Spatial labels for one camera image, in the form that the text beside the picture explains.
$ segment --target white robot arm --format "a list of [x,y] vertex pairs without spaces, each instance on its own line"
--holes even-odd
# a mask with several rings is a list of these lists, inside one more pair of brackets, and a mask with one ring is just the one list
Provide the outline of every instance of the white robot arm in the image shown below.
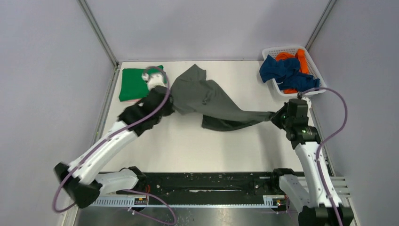
[[353,219],[353,212],[351,208],[343,206],[334,189],[323,152],[318,153],[321,142],[319,133],[315,127],[308,125],[307,112],[307,101],[290,99],[272,116],[271,121],[286,131],[287,139],[291,141],[301,162],[309,192],[298,182],[291,169],[275,169],[271,177],[272,184],[287,194],[299,213],[300,226],[338,225],[335,210],[341,216],[342,225],[348,226]]
[[[63,188],[79,208],[89,206],[100,195],[135,187],[139,180],[137,174],[141,173],[139,170],[135,172],[132,169],[122,169],[114,173],[100,173],[100,170],[123,147],[133,142],[146,130],[152,129],[154,125],[158,124],[161,117],[169,116],[173,113],[172,97],[168,99],[161,110],[146,121],[121,131],[113,137],[110,135],[147,116],[160,105],[165,94],[166,87],[161,85],[151,87],[149,95],[136,104],[127,107],[119,115],[118,120],[111,129],[84,154],[69,164],[60,162],[54,167],[60,182],[77,167],[72,176],[63,185]],[[82,159],[104,140],[107,141],[81,164]]]

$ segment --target folded green towel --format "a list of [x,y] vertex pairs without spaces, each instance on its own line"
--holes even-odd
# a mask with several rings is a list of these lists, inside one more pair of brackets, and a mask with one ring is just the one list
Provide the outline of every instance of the folded green towel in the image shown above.
[[[122,70],[122,88],[119,93],[120,101],[134,100],[146,97],[149,93],[147,83],[142,79],[144,69],[125,68]],[[148,74],[157,73],[157,69],[148,70]]]

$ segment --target gray cloth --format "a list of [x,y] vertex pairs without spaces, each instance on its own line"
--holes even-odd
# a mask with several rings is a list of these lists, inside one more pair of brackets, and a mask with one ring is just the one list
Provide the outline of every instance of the gray cloth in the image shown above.
[[269,121],[273,112],[241,110],[213,80],[206,80],[207,72],[193,65],[173,83],[173,105],[180,114],[204,114],[202,127],[216,131],[242,129]]

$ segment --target white laundry basket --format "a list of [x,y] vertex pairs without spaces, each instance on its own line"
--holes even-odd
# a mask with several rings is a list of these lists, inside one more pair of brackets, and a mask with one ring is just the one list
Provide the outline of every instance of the white laundry basket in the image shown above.
[[[320,79],[320,87],[327,87],[326,83],[323,80],[323,77],[321,77],[320,72],[317,70],[317,67],[314,64],[313,60],[311,59],[311,56],[309,55],[308,51],[302,46],[282,46],[282,47],[265,48],[262,51],[262,55],[263,59],[265,60],[267,58],[267,55],[276,58],[276,56],[281,52],[287,52],[292,55],[295,55],[298,49],[303,49],[305,51],[305,58],[306,58],[306,63],[308,64],[309,74],[313,75],[315,79]],[[287,98],[296,97],[297,95],[296,93],[285,94],[284,91],[280,90],[275,79],[272,79],[272,83],[273,83],[273,88],[278,96],[287,97]],[[325,90],[317,90],[307,93],[306,96],[313,96],[315,94],[324,93],[324,92]]]

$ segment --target white tabletop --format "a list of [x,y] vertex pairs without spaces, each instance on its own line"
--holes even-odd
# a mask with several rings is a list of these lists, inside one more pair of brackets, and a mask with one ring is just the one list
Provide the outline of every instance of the white tabletop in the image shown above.
[[[132,102],[121,103],[122,70],[163,65],[170,82],[197,64],[207,71],[207,79],[215,80],[242,110],[277,111],[284,101],[271,96],[269,85],[259,77],[260,61],[183,61],[124,62],[112,97],[105,131]],[[162,118],[153,129],[144,132],[122,149],[103,171],[118,171],[137,166],[143,172],[238,172],[272,171],[302,166],[285,138],[285,132],[271,122],[231,132],[217,132],[201,127],[202,115],[173,113]]]

